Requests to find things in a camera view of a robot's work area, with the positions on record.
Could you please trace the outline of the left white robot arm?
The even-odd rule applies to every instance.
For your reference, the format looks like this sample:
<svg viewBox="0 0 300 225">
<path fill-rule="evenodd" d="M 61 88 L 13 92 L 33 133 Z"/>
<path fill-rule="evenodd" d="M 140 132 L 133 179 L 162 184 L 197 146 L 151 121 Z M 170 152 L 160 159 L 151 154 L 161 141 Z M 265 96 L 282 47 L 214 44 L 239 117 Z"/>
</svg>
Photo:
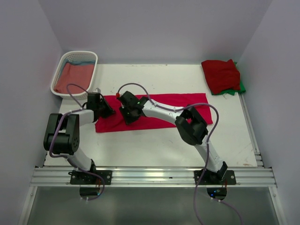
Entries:
<svg viewBox="0 0 300 225">
<path fill-rule="evenodd" d="M 87 102 L 80 109 L 49 115 L 43 141 L 44 149 L 52 158 L 66 159 L 76 172 L 81 172 L 81 179 L 85 183 L 94 183 L 98 173 L 94 161 L 80 148 L 80 127 L 113 114 L 115 111 L 102 94 L 88 93 Z"/>
</svg>

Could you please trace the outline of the crimson red t-shirt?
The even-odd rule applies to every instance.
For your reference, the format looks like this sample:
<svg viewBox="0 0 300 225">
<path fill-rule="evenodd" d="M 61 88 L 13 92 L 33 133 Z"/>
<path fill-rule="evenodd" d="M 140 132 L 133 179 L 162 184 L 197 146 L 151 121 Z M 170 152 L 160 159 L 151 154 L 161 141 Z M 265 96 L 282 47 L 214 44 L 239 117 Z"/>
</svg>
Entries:
<svg viewBox="0 0 300 225">
<path fill-rule="evenodd" d="M 120 108 L 121 102 L 116 96 L 105 96 L 105 100 L 109 106 L 115 110 L 115 114 L 108 118 L 99 118 L 95 124 L 97 133 L 174 128 L 175 120 L 183 111 L 177 111 L 188 105 L 196 103 L 204 103 L 205 105 L 197 105 L 195 109 L 203 117 L 208 125 L 213 123 L 211 112 L 205 93 L 184 93 L 184 94 L 151 94 L 151 100 L 155 103 L 146 102 L 141 115 L 136 121 L 126 124 Z"/>
</svg>

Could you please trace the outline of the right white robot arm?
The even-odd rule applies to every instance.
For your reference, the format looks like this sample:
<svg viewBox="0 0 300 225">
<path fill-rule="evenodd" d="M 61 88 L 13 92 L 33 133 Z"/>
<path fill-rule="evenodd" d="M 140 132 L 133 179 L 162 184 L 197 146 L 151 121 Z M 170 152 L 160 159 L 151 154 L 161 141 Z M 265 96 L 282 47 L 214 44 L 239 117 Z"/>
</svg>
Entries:
<svg viewBox="0 0 300 225">
<path fill-rule="evenodd" d="M 180 108 L 162 104 L 150 97 L 138 98 L 129 91 L 116 94 L 116 98 L 121 103 L 119 110 L 127 125 L 137 121 L 140 117 L 155 118 L 175 125 L 182 140 L 194 146 L 203 158 L 204 175 L 209 177 L 214 184 L 219 184 L 225 179 L 228 166 L 210 141 L 219 121 L 219 114 L 215 107 L 199 103 Z M 207 129 L 207 122 L 195 108 L 199 105 L 211 107 L 216 113 L 217 121 L 211 131 Z"/>
</svg>

